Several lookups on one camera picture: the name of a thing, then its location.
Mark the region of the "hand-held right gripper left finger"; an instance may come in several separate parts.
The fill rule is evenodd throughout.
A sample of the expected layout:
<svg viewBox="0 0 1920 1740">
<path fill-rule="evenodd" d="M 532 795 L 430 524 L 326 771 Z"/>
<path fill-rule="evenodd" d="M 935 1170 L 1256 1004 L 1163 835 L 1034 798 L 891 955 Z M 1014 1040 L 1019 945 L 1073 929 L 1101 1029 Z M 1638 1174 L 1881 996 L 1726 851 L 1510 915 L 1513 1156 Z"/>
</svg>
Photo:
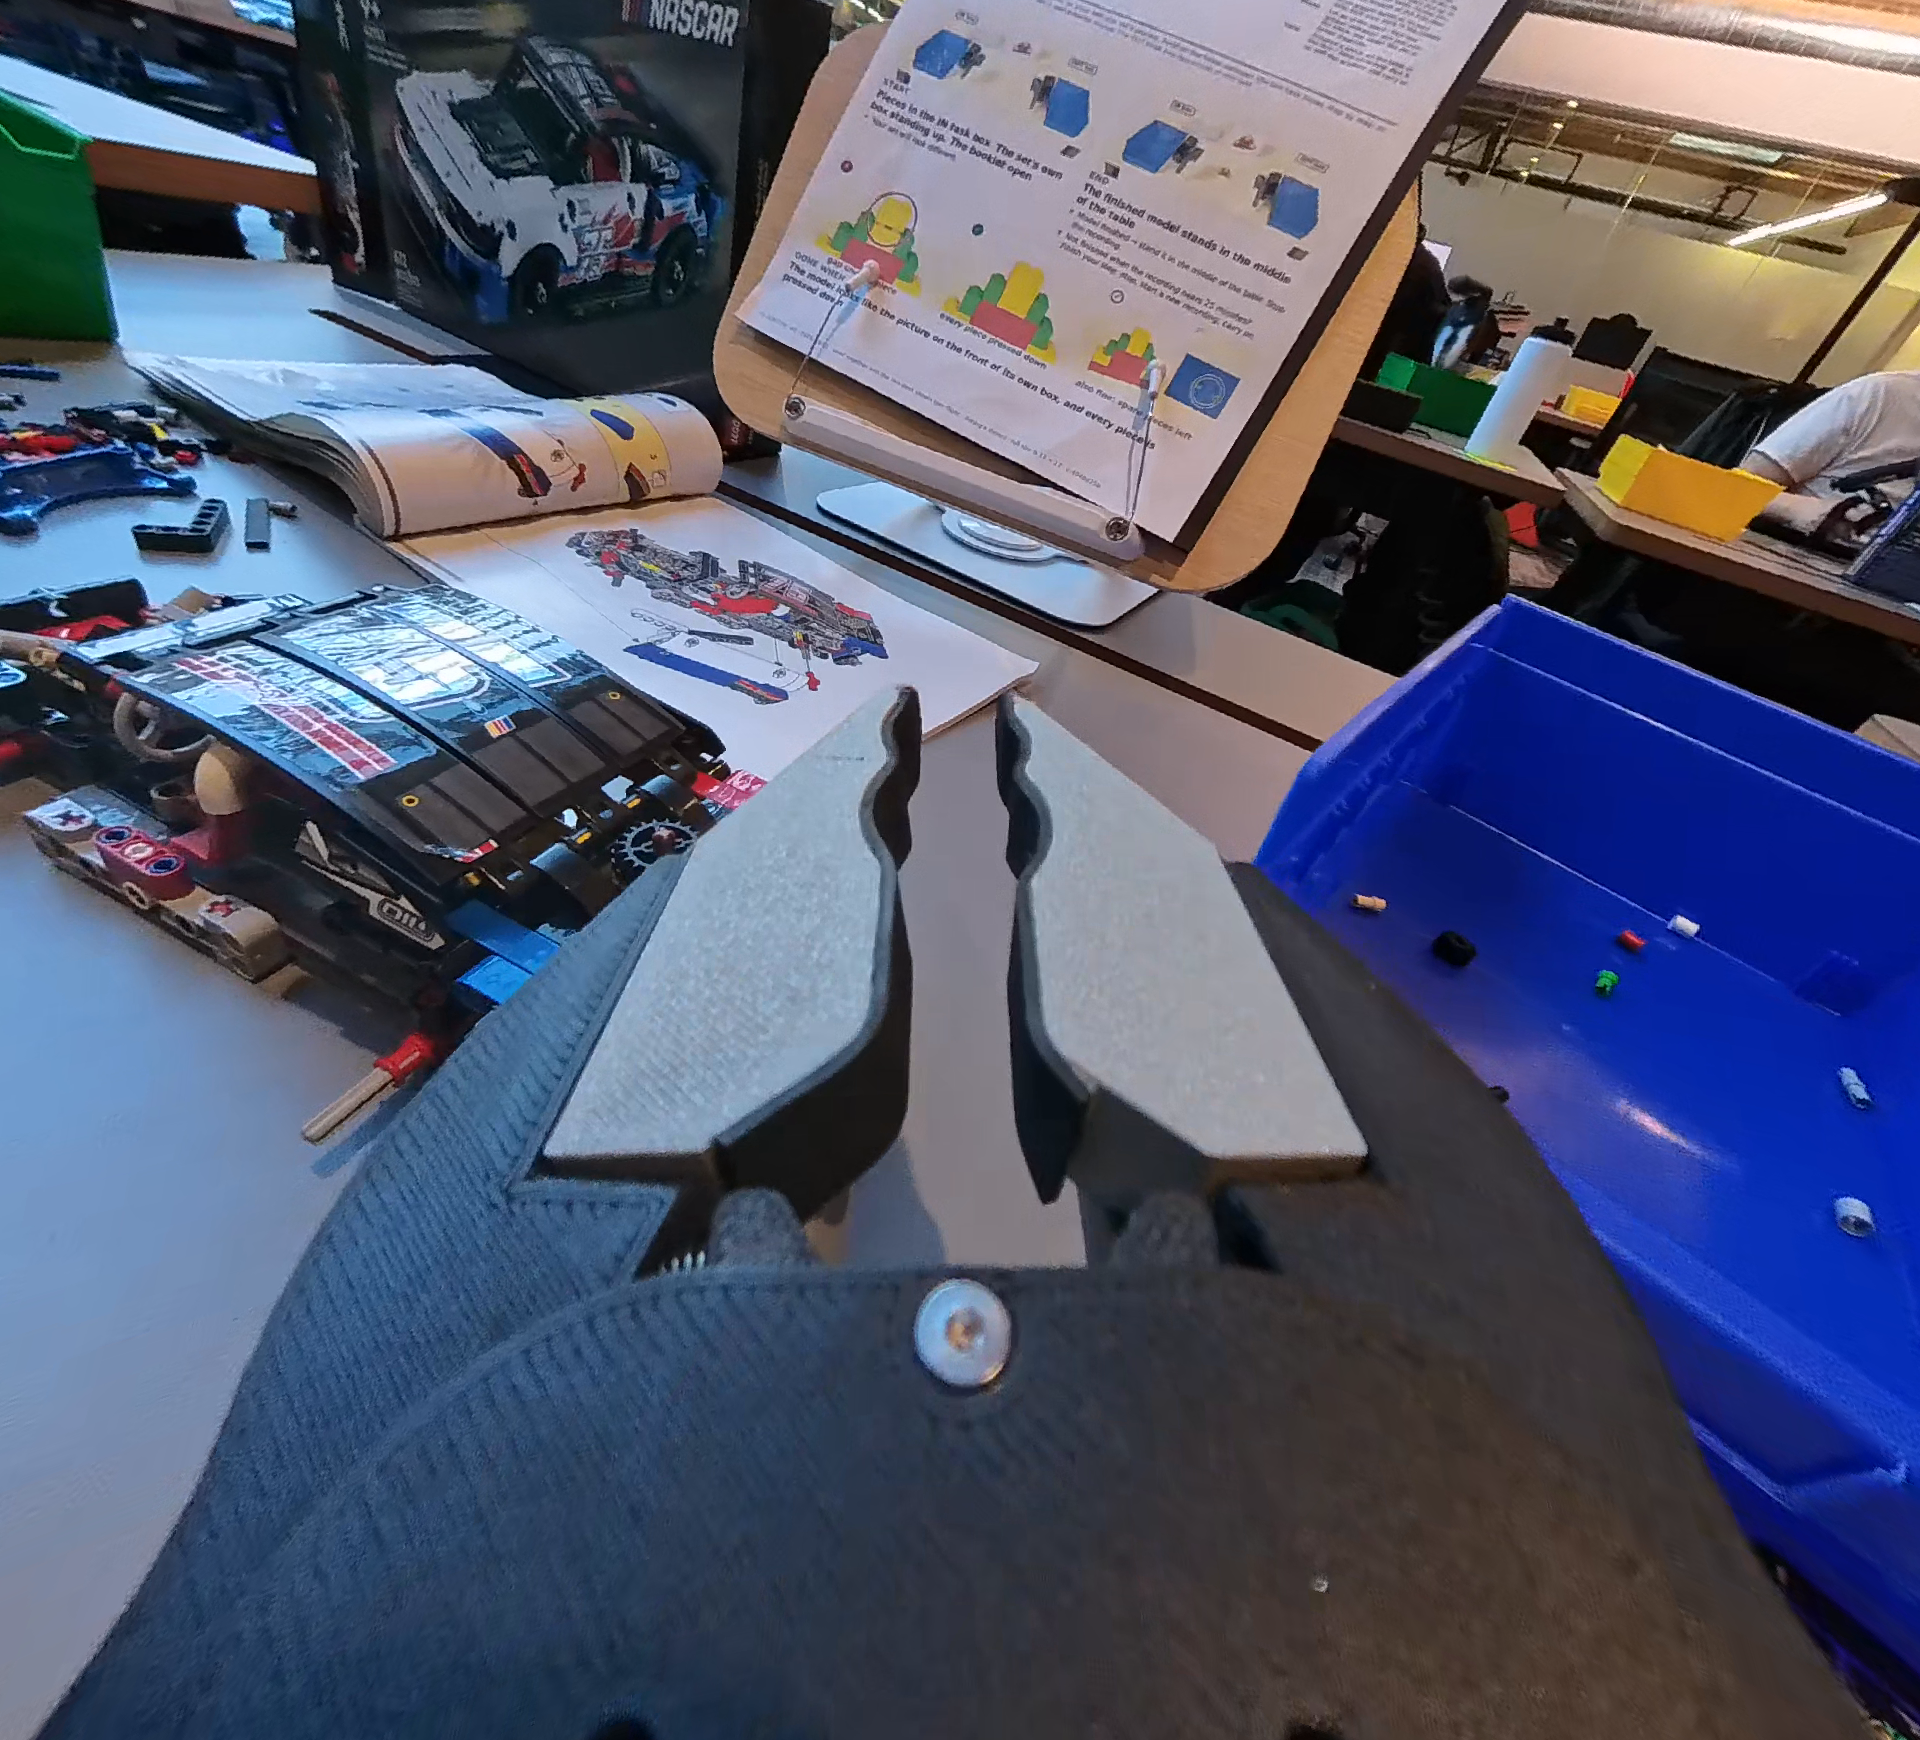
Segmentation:
<svg viewBox="0 0 1920 1740">
<path fill-rule="evenodd" d="M 861 704 L 692 844 L 539 1162 L 817 1216 L 892 1146 L 912 1060 L 899 866 L 923 712 Z"/>
</svg>

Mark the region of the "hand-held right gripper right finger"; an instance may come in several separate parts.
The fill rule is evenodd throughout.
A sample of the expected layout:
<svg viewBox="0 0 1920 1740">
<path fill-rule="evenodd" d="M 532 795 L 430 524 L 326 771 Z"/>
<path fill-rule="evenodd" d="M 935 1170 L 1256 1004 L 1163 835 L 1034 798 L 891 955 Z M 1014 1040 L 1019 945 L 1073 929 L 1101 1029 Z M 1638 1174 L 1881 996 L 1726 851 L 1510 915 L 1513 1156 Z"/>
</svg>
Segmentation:
<svg viewBox="0 0 1920 1740">
<path fill-rule="evenodd" d="M 1220 851 L 1041 707 L 997 704 L 1009 1054 L 1041 1204 L 1343 1181 L 1367 1141 Z"/>
</svg>

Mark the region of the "pile of brick pieces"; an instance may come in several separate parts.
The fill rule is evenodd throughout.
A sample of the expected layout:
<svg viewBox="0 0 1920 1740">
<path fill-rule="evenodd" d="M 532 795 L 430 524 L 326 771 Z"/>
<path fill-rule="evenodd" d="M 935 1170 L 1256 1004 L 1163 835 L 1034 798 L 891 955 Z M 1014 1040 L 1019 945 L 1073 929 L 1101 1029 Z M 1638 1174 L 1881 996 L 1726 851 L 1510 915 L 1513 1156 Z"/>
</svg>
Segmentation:
<svg viewBox="0 0 1920 1740">
<path fill-rule="evenodd" d="M 56 386 L 40 364 L 4 364 L 4 540 L 35 540 L 51 514 L 108 498 L 192 498 L 204 447 L 175 411 L 142 398 L 31 417 L 19 386 Z"/>
</svg>

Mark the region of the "grey desk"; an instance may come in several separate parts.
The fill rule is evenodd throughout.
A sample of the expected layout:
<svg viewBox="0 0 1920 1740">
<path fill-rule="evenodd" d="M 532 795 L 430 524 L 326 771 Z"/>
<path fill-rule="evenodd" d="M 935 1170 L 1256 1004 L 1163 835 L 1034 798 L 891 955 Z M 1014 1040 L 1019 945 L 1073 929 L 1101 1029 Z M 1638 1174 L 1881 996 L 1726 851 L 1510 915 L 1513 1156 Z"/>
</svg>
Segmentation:
<svg viewBox="0 0 1920 1740">
<path fill-rule="evenodd" d="M 1041 633 L 854 534 L 807 547 L 1037 665 L 1027 697 L 1225 859 L 1388 679 L 1191 595 Z M 388 1053 L 369 999 L 233 979 L 51 870 L 4 795 L 4 1738 L 31 1738 L 159 1556 L 293 1260 L 403 1120 L 301 1124 Z M 925 744 L 899 875 L 916 958 L 899 1141 L 811 1230 L 827 1262 L 1076 1266 L 1076 1200 L 1031 1190 L 1004 1071 L 1010 881 L 994 720 Z"/>
</svg>

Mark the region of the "toy brick race car model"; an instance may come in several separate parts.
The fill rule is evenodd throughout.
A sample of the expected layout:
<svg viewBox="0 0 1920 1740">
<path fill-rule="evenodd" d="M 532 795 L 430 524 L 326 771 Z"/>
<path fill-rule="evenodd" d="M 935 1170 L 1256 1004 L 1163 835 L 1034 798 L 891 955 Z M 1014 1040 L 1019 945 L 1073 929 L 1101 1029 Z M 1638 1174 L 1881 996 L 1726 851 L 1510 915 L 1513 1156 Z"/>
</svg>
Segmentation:
<svg viewBox="0 0 1920 1740">
<path fill-rule="evenodd" d="M 430 1072 L 604 909 L 744 808 L 717 737 L 453 585 L 315 603 L 137 578 L 4 601 L 4 780 L 63 875 L 246 982 L 410 1013 L 306 1124 Z"/>
</svg>

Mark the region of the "open white instruction booklet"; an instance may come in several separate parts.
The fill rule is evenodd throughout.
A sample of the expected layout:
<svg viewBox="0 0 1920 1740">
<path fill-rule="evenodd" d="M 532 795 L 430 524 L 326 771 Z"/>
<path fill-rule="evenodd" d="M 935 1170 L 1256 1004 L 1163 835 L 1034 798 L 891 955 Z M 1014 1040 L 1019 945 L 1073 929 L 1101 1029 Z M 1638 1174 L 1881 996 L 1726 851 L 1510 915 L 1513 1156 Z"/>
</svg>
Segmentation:
<svg viewBox="0 0 1920 1740">
<path fill-rule="evenodd" d="M 935 737 L 1037 673 L 721 498 L 717 436 L 673 396 L 534 398 L 423 364 L 130 368 L 233 447 L 333 480 L 425 578 L 698 718 L 747 777 L 897 686 Z"/>
</svg>

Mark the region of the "wooden board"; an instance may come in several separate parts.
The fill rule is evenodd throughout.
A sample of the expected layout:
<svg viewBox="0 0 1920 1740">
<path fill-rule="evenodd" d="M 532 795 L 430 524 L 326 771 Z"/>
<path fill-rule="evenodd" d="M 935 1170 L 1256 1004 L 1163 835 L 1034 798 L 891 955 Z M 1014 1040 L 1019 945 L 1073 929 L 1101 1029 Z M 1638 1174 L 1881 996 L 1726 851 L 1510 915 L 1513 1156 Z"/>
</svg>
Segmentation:
<svg viewBox="0 0 1920 1740">
<path fill-rule="evenodd" d="M 1064 553 L 1116 569 L 1116 575 L 1150 588 L 1209 595 L 1252 575 L 1276 548 L 1333 439 L 1333 422 L 1416 246 L 1416 192 L 1403 194 L 1367 262 L 1349 276 L 1337 308 L 1276 406 L 1256 412 L 1252 447 L 1236 475 L 1214 487 L 1180 541 L 1149 534 L 1134 555 L 1122 555 L 1105 540 L 1107 514 L 1069 514 L 1069 494 L 1034 471 L 935 428 L 851 378 L 805 378 L 805 353 L 750 329 L 744 320 L 747 298 L 774 258 L 782 231 L 824 160 L 827 137 L 851 109 L 879 41 L 881 28 L 866 28 L 827 47 L 805 91 L 714 337 L 711 375 L 721 406 L 765 439 L 846 465 L 939 508 L 1062 541 Z"/>
</svg>

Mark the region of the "blue plastic bin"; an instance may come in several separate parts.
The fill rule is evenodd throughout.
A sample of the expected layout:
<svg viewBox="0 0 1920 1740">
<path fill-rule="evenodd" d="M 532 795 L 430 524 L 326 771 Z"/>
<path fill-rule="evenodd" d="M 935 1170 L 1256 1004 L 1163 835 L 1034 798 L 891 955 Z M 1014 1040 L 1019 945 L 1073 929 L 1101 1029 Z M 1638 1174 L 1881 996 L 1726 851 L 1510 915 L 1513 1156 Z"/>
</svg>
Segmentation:
<svg viewBox="0 0 1920 1740">
<path fill-rule="evenodd" d="M 1311 758 L 1258 870 L 1506 1088 L 1745 1532 L 1917 1705 L 1917 765 L 1502 601 Z"/>
</svg>

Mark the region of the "green plastic bin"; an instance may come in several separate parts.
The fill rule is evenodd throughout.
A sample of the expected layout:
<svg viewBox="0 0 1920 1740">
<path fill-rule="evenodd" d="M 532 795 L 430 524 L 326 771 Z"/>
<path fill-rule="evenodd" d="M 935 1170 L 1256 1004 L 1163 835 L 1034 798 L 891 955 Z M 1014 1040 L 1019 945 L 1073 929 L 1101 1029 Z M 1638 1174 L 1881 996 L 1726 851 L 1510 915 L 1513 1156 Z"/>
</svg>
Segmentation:
<svg viewBox="0 0 1920 1740">
<path fill-rule="evenodd" d="M 1446 432 L 1458 439 L 1479 428 L 1497 390 L 1497 386 L 1479 382 L 1472 375 L 1415 364 L 1403 355 L 1386 355 L 1375 386 L 1416 398 L 1416 411 L 1409 417 L 1415 428 Z"/>
<path fill-rule="evenodd" d="M 108 258 L 84 139 L 4 94 L 4 337 L 110 345 Z"/>
</svg>

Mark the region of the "white bottle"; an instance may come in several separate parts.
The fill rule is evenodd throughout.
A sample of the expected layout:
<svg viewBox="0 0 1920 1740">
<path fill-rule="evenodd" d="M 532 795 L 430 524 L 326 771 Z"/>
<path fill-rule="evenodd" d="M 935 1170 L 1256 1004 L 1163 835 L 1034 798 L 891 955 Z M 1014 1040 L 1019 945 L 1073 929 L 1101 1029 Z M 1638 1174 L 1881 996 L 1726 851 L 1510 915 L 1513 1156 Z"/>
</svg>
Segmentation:
<svg viewBox="0 0 1920 1740">
<path fill-rule="evenodd" d="M 1574 333 L 1563 317 L 1533 328 L 1472 436 L 1465 439 L 1465 455 L 1486 466 L 1510 466 L 1521 455 L 1521 439 L 1533 428 L 1537 412 L 1561 398 L 1569 368 L 1573 368 Z"/>
</svg>

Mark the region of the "long wooden table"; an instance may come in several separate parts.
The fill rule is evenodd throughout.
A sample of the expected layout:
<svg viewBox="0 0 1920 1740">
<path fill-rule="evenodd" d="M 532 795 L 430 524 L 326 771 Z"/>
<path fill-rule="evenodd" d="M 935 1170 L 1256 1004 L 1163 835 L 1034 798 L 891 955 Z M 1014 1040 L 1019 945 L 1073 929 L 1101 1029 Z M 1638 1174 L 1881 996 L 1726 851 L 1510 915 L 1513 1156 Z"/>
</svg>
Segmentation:
<svg viewBox="0 0 1920 1740">
<path fill-rule="evenodd" d="M 1569 471 L 1545 471 L 1528 453 L 1513 466 L 1486 465 L 1465 455 L 1459 442 L 1431 439 L 1423 432 L 1378 432 L 1353 417 L 1333 422 L 1332 442 L 1344 442 L 1419 475 L 1466 486 L 1492 498 L 1545 510 L 1561 508 L 1595 547 L 1612 548 L 1616 555 L 1654 560 L 1693 578 L 1735 585 L 1799 613 L 1851 625 L 1917 651 L 1917 608 L 1868 595 L 1836 575 L 1833 563 L 1811 560 L 1811 553 L 1799 553 L 1774 534 L 1746 532 L 1734 541 L 1716 541 L 1685 527 L 1671 527 L 1616 508 L 1594 480 Z"/>
</svg>

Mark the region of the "yellow plastic bin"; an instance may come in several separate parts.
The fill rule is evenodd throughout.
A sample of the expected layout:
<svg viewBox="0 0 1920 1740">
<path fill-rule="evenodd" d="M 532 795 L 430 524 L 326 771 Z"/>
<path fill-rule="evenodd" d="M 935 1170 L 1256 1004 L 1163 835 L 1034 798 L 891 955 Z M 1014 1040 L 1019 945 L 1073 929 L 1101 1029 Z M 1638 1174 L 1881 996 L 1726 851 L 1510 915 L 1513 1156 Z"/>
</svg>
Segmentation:
<svg viewBox="0 0 1920 1740">
<path fill-rule="evenodd" d="M 1735 466 L 1616 439 L 1601 461 L 1595 492 L 1619 510 L 1729 547 L 1783 487 Z"/>
</svg>

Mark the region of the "printed instruction sheet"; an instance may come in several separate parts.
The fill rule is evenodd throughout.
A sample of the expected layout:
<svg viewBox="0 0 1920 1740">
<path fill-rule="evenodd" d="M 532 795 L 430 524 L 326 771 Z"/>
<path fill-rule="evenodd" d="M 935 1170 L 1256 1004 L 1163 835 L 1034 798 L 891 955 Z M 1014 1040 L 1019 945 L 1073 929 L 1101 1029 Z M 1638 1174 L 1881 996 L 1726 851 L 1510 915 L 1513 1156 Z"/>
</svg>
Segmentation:
<svg viewBox="0 0 1920 1740">
<path fill-rule="evenodd" d="M 739 320 L 1184 547 L 1528 0 L 905 0 Z"/>
</svg>

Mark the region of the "black toy car box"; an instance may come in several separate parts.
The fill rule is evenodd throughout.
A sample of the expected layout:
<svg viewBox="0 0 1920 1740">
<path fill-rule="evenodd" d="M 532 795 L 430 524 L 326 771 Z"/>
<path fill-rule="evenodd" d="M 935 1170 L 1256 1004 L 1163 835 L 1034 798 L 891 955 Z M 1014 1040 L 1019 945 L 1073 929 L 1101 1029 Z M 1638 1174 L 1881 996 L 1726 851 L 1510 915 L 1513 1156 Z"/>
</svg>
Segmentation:
<svg viewBox="0 0 1920 1740">
<path fill-rule="evenodd" d="M 293 0 L 333 285 L 771 455 L 711 359 L 827 28 L 821 0 Z"/>
</svg>

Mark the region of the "white table with wooden edge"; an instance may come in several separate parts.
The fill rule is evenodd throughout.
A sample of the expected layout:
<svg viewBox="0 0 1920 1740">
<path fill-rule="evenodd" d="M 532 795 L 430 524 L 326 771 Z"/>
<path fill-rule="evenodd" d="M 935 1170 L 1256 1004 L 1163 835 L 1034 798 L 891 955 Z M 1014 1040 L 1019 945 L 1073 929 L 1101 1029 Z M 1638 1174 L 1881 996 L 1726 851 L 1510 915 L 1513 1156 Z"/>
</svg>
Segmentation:
<svg viewBox="0 0 1920 1740">
<path fill-rule="evenodd" d="M 81 137 L 96 192 L 251 205 L 319 215 L 306 156 L 275 152 L 137 96 L 4 59 L 4 96 Z"/>
</svg>

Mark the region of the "silver ceiling duct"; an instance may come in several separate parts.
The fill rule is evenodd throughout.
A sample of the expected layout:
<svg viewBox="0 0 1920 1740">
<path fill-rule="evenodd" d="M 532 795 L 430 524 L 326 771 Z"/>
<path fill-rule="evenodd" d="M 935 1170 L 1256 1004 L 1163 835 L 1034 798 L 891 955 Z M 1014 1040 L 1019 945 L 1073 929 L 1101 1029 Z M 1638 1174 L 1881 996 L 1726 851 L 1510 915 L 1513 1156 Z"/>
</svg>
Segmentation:
<svg viewBox="0 0 1920 1740">
<path fill-rule="evenodd" d="M 1561 21 L 1917 75 L 1917 0 L 1533 0 L 1528 13 Z"/>
</svg>

